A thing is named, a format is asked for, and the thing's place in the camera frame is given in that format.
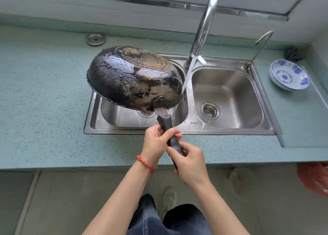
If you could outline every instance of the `jeans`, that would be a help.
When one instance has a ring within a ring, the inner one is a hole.
[[[140,198],[127,235],[213,235],[201,211],[192,204],[176,206],[159,218],[150,194]]]

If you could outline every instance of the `black handle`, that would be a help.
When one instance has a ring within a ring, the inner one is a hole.
[[[164,132],[166,132],[167,130],[173,128],[172,125],[172,119],[171,119],[171,115],[158,115],[157,117],[157,121],[159,122],[159,124],[162,126],[162,129]],[[174,135],[169,141],[167,141],[167,145],[171,146],[172,148],[174,148],[177,152],[179,152],[180,155],[182,156],[186,156],[186,154],[183,152],[183,149],[181,148],[178,139],[176,139],[176,136]]]

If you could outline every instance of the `wok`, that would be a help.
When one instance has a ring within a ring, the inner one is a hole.
[[[182,80],[177,69],[164,57],[129,46],[103,49],[92,60],[87,81],[102,98],[116,105],[155,111],[164,132],[173,127],[167,109],[180,102]],[[168,145],[186,156],[176,136]]]

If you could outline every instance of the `sink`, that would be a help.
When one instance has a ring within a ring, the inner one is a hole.
[[[194,72],[192,86],[198,117],[217,128],[255,128],[263,112],[246,72],[201,68]]]
[[[184,82],[186,56],[161,55],[178,69]],[[245,72],[243,60],[204,59],[205,66],[195,64],[178,106],[168,110],[173,125],[182,134],[276,134],[279,125],[255,66]],[[84,133],[144,134],[156,118],[153,112],[126,109],[93,92]]]

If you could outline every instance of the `faucet spout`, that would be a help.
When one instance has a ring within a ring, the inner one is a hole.
[[[184,63],[184,68],[186,70],[189,69],[191,61],[193,59],[193,56],[200,55],[200,52],[205,43],[207,34],[211,28],[211,24],[213,21],[215,10],[216,10],[216,5],[217,5],[217,0],[209,0],[207,2],[202,19],[200,20],[200,24],[199,24],[197,33],[195,35],[194,42],[191,46],[191,50],[189,52],[188,58],[187,58],[186,62]]]
[[[252,63],[254,62],[254,60],[257,58],[257,56],[265,49],[265,47],[267,46],[268,42],[270,41],[271,37],[273,35],[273,30],[265,33],[259,40],[257,40],[255,42],[254,45],[257,45],[259,42],[261,42],[263,40],[263,38],[265,38],[266,36],[269,36],[267,41],[265,42],[264,46],[262,47],[262,49],[252,58],[252,60],[249,60],[248,62],[244,62],[244,66],[243,68],[248,71],[251,68]]]

